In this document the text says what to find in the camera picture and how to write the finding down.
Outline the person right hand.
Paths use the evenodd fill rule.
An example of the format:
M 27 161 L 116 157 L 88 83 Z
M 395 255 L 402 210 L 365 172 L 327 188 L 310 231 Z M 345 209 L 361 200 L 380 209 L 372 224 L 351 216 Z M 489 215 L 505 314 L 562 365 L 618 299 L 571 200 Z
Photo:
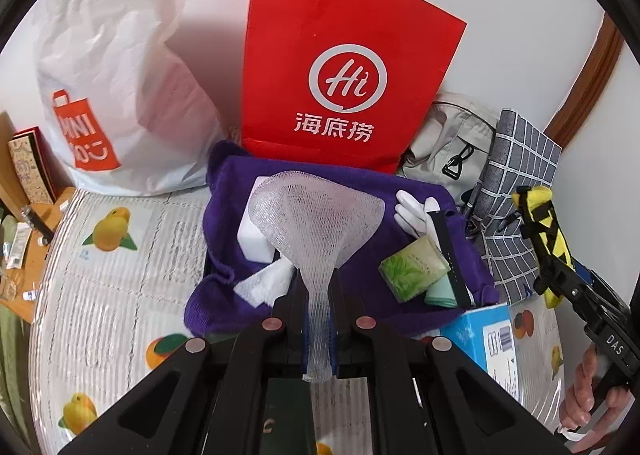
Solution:
M 576 429 L 588 425 L 591 419 L 590 411 L 594 405 L 592 383 L 597 368 L 597 347 L 591 343 L 584 353 L 582 363 L 576 367 L 574 383 L 566 390 L 565 399 L 560 406 L 560 422 L 563 427 Z M 624 388 L 613 388 L 608 391 L 605 397 L 608 409 L 586 434 L 584 440 L 595 442 L 598 438 L 602 438 L 630 401 L 631 392 Z

